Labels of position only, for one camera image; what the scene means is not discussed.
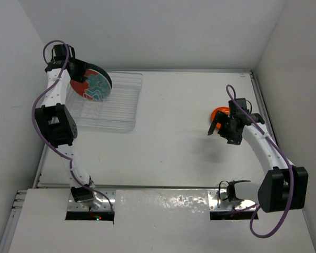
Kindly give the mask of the orange plastic plate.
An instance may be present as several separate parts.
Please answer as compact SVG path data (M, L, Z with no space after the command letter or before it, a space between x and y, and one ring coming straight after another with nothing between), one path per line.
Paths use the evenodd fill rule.
M220 129L220 127L226 122L230 114L230 109L226 106L221 106L216 108L211 113L211 124L215 123L215 128Z

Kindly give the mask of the red plate with teal flower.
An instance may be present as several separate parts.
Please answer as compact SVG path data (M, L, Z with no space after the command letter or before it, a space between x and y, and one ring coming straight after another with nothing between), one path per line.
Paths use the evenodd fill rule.
M85 82L70 81L71 88L78 95L95 102L103 102L109 97L112 87L104 76L91 69L86 70L85 76Z

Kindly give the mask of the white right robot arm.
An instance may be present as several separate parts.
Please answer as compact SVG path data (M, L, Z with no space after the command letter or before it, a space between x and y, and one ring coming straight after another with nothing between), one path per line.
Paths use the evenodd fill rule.
M283 211L289 198L290 182L294 182L290 208L302 209L308 186L308 172L305 167L296 167L285 161L271 143L265 121L258 113L251 113L245 98L229 101L228 107L215 109L211 114L208 135L217 132L228 144L239 145L245 140L254 151L265 172L258 189L258 203L266 212Z

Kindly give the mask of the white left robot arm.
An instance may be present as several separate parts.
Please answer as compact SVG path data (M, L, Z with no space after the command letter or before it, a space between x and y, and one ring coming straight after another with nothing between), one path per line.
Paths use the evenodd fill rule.
M32 106L32 122L45 144L62 158L69 176L73 200L88 205L95 198L93 182L86 170L79 165L75 150L78 129L66 107L67 88L71 81L80 84L86 81L87 63L75 57L71 46L60 40L53 43L52 58L45 69L47 89Z

